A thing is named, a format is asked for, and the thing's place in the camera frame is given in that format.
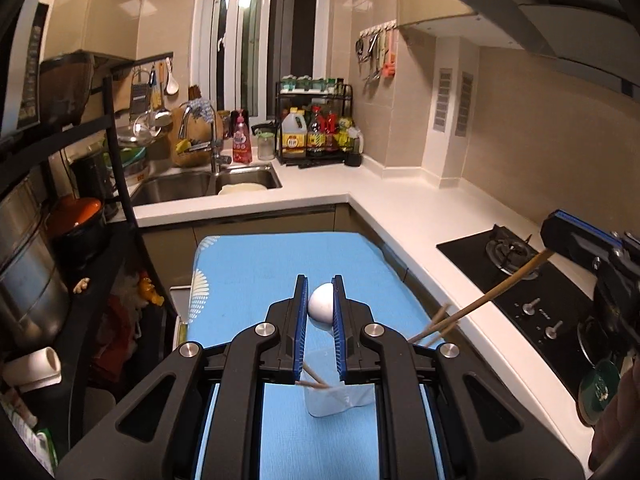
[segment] gas stove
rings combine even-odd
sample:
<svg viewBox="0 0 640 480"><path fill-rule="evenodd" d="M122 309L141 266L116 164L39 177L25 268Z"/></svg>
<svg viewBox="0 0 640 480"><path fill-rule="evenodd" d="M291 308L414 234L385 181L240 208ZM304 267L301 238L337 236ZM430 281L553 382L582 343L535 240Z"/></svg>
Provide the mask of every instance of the gas stove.
<svg viewBox="0 0 640 480"><path fill-rule="evenodd" d="M513 274L537 251L506 227L438 245L482 292ZM582 378L609 354L606 336L591 316L593 303L547 262L501 294L494 305L520 330L578 399Z"/></svg>

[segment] hand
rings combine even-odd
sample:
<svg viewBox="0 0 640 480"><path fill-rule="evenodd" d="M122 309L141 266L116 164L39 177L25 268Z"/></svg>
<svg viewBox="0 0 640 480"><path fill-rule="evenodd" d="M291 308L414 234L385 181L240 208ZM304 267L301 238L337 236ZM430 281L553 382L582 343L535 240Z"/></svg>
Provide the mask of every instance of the hand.
<svg viewBox="0 0 640 480"><path fill-rule="evenodd" d="M640 416L640 358L620 379L618 393L596 424L589 468L595 471Z"/></svg>

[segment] egg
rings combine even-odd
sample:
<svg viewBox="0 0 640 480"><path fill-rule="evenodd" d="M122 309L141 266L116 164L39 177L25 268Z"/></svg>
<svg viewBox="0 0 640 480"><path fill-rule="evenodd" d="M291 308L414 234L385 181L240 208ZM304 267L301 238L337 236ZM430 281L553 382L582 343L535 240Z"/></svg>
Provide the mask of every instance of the egg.
<svg viewBox="0 0 640 480"><path fill-rule="evenodd" d="M311 323L331 331L334 326L334 284L323 283L313 291L306 308Z"/></svg>

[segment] paper towel roll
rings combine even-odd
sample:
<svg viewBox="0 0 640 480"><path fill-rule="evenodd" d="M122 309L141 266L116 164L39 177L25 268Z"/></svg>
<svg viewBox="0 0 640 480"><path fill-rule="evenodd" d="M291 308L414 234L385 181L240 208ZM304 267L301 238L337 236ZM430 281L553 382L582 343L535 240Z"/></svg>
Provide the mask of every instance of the paper towel roll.
<svg viewBox="0 0 640 480"><path fill-rule="evenodd" d="M43 348L4 365L2 378L9 386L28 392L62 380L60 359L51 347Z"/></svg>

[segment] kitchen sink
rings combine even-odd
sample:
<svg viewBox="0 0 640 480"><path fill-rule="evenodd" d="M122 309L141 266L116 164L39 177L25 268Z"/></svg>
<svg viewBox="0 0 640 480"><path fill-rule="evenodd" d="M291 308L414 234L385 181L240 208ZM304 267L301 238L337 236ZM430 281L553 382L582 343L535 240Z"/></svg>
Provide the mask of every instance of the kitchen sink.
<svg viewBox="0 0 640 480"><path fill-rule="evenodd" d="M271 164L262 166L236 166L220 171L216 175L215 194L218 194L227 184L262 184L267 189L282 187L278 175Z"/></svg>
<svg viewBox="0 0 640 480"><path fill-rule="evenodd" d="M131 205L135 207L205 196L210 180L209 171L190 171L145 180L131 197Z"/></svg>
<svg viewBox="0 0 640 480"><path fill-rule="evenodd" d="M267 189L282 187L271 164L235 166L212 175L209 171L188 171L145 180L131 197L133 207L187 198L217 195L226 184L251 182Z"/></svg>

